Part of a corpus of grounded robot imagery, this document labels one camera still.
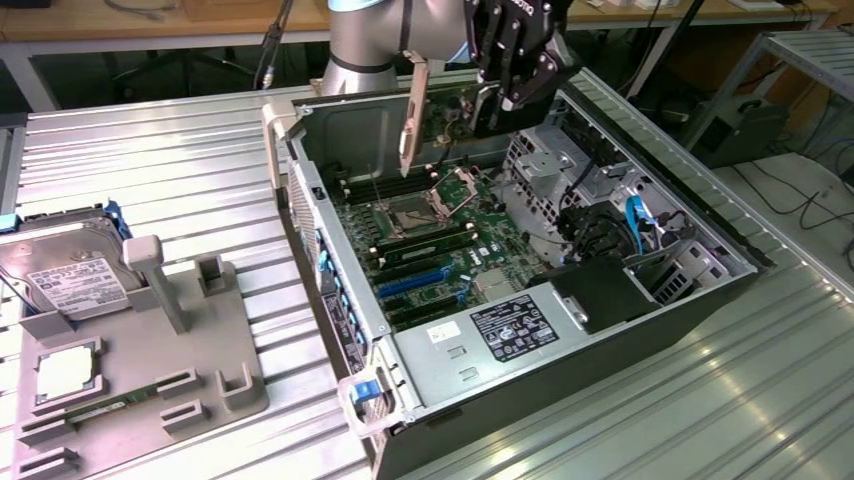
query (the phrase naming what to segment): blue pcie slot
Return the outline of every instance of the blue pcie slot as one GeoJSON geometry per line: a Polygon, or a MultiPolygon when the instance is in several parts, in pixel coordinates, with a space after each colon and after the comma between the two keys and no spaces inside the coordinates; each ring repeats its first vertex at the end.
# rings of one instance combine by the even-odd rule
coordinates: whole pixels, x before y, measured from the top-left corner
{"type": "Polygon", "coordinates": [[[425,285],[430,285],[431,283],[438,283],[443,280],[449,279],[449,275],[451,274],[451,267],[442,267],[433,272],[427,272],[415,277],[410,277],[398,282],[390,283],[389,285],[383,285],[379,287],[379,291],[377,292],[379,298],[391,297],[399,293],[407,292],[414,288],[423,287],[425,285]]]}

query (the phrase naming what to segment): hard drive label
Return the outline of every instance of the hard drive label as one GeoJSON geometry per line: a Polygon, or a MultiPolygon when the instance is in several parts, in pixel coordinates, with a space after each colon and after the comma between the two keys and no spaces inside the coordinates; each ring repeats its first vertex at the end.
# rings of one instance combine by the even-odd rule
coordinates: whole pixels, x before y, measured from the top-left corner
{"type": "Polygon", "coordinates": [[[530,295],[471,314],[493,356],[507,362],[558,340],[530,295]]]}
{"type": "Polygon", "coordinates": [[[63,314],[90,310],[127,299],[124,287],[104,258],[27,274],[63,314]]]}

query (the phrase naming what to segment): metal rack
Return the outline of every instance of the metal rack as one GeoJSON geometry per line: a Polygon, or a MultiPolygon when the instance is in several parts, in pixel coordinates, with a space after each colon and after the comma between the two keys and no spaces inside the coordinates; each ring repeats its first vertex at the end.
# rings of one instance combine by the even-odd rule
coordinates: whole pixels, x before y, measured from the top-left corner
{"type": "MultiPolygon", "coordinates": [[[[689,124],[681,141],[689,150],[697,145],[722,105],[733,97],[765,53],[774,55],[781,62],[801,70],[849,102],[854,101],[854,36],[840,30],[763,33],[750,45],[709,107],[689,124]]],[[[767,76],[754,90],[755,94],[767,93],[782,71],[784,68],[767,76]]],[[[840,115],[846,113],[848,109],[844,109],[840,115]]],[[[820,138],[814,138],[812,143],[816,144],[817,141],[820,138]]]]}

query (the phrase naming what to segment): hard drive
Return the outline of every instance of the hard drive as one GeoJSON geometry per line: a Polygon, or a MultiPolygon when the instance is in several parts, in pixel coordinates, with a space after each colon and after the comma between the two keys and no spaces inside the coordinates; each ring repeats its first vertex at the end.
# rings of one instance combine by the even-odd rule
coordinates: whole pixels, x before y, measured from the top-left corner
{"type": "Polygon", "coordinates": [[[119,219],[92,207],[28,218],[0,235],[0,275],[38,312],[86,320],[126,308],[143,286],[122,263],[119,219]]]}

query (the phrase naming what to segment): white sticker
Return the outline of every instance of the white sticker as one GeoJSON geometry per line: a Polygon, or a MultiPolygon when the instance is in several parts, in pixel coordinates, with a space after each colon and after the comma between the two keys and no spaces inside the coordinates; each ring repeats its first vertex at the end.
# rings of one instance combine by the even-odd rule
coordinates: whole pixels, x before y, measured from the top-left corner
{"type": "Polygon", "coordinates": [[[459,334],[459,327],[457,326],[457,322],[454,320],[427,329],[427,336],[430,337],[430,341],[433,343],[439,343],[449,338],[457,337],[459,334]]]}
{"type": "Polygon", "coordinates": [[[27,276],[54,307],[66,315],[127,299],[122,282],[103,258],[27,276]]]}
{"type": "Polygon", "coordinates": [[[478,254],[475,253],[474,250],[469,250],[469,256],[474,260],[475,265],[483,265],[483,262],[481,261],[481,258],[478,257],[478,254]]]}
{"type": "Polygon", "coordinates": [[[82,413],[80,415],[78,415],[76,417],[71,417],[68,419],[68,423],[80,423],[83,420],[87,420],[87,419],[90,419],[92,417],[98,417],[99,415],[103,415],[104,413],[110,413],[114,410],[119,410],[126,405],[127,405],[127,403],[124,403],[122,401],[119,401],[116,403],[111,403],[106,407],[96,408],[91,412],[86,412],[86,413],[82,413]]]}

